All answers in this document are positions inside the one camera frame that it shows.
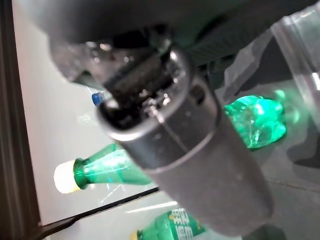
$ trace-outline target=black edge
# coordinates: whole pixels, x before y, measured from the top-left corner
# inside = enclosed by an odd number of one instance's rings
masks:
[[[159,191],[159,188],[155,187],[153,189],[138,193],[136,195],[123,198],[123,199],[121,199],[119,201],[115,201],[115,202],[109,203],[107,205],[104,205],[104,206],[101,206],[101,207],[98,207],[98,208],[95,208],[95,209],[80,213],[78,215],[75,215],[75,216],[60,220],[60,221],[56,221],[54,223],[51,223],[51,224],[48,224],[48,225],[45,225],[45,226],[41,226],[38,230],[32,232],[30,234],[30,236],[25,237],[23,240],[42,240],[42,239],[44,239],[45,237],[47,237],[49,235],[52,235],[52,234],[54,234],[56,232],[59,232],[59,231],[61,231],[63,229],[66,229],[66,228],[72,226],[76,221],[78,221],[78,220],[80,220],[82,218],[86,218],[86,217],[89,217],[91,215],[98,214],[99,212],[103,212],[103,211],[115,208],[115,207],[117,207],[119,205],[127,204],[127,203],[129,203],[131,201],[134,201],[134,200],[137,200],[139,198],[145,197],[147,195],[156,193],[158,191]]]
[[[40,213],[9,0],[0,1],[0,189],[0,239],[21,239],[38,228]]]

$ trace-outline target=blue bottle cap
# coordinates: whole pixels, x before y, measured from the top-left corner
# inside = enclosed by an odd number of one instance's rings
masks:
[[[105,100],[105,94],[101,92],[97,92],[92,94],[91,96],[92,102],[95,106],[98,106],[100,103],[102,103]]]

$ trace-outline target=bottle label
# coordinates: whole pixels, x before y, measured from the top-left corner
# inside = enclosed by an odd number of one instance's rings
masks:
[[[206,231],[200,223],[184,208],[174,209],[168,212],[170,228],[174,240],[187,240]]]

